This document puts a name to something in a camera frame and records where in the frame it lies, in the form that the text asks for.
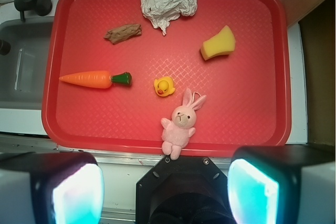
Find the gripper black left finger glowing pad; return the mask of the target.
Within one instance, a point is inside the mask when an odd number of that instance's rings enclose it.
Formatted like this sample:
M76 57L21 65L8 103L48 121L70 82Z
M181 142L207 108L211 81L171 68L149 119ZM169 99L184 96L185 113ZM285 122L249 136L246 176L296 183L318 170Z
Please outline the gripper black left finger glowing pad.
M103 199L90 153L1 154L1 223L99 223Z

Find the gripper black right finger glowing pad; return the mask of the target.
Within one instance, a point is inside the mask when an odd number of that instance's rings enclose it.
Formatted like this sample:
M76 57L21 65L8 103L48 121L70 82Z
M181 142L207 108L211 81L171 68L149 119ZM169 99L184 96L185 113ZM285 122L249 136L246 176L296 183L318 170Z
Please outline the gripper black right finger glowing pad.
M335 223L335 149L240 147L227 192L236 223Z

